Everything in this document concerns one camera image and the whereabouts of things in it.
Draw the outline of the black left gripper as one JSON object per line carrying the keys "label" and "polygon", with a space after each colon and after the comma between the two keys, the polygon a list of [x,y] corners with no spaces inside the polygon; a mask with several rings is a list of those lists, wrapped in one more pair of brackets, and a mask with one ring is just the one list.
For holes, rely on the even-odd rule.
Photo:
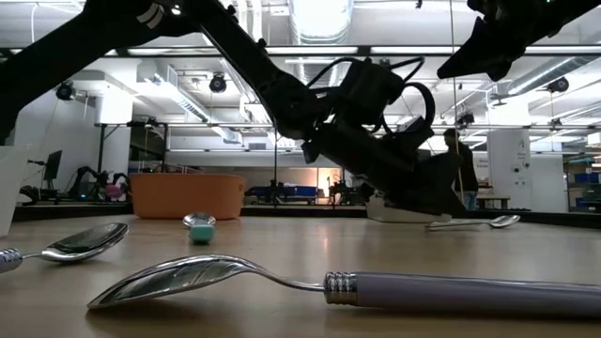
{"label": "black left gripper", "polygon": [[301,146],[305,161],[323,156],[375,187],[388,207],[456,215],[465,210],[454,191],[463,162],[454,153],[420,161],[418,147],[433,135],[423,119],[377,138],[364,128],[327,123]]}

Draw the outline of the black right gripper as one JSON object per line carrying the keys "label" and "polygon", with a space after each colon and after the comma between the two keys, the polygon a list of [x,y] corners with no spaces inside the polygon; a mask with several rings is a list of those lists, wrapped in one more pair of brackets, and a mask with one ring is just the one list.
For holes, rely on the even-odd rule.
{"label": "black right gripper", "polygon": [[469,0],[469,8],[481,14],[470,37],[437,70],[438,76],[483,73],[498,81],[509,72],[526,47],[558,30],[558,1]]}

